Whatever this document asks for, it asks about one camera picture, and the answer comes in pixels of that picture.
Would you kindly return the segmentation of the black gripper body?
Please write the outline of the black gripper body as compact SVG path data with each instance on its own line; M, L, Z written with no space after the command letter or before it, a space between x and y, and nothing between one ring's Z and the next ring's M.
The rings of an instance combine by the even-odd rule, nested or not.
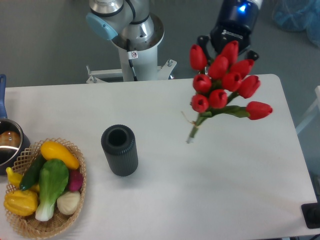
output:
M220 54L232 41L238 41L241 55L251 47L254 30L261 6L261 0L224 0L215 27L210 32L210 42Z

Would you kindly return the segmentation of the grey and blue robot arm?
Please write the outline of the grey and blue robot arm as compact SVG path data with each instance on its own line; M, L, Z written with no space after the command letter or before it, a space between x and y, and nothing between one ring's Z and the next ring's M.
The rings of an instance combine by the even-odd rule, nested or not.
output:
M150 13L149 3L148 0L91 0L86 21L95 34L127 52L148 50L164 37L163 23ZM208 44L220 54L231 41L238 42L238 53L246 53L246 59L259 58L250 47L261 5L260 0L223 1L214 28L196 40L207 60L211 59Z

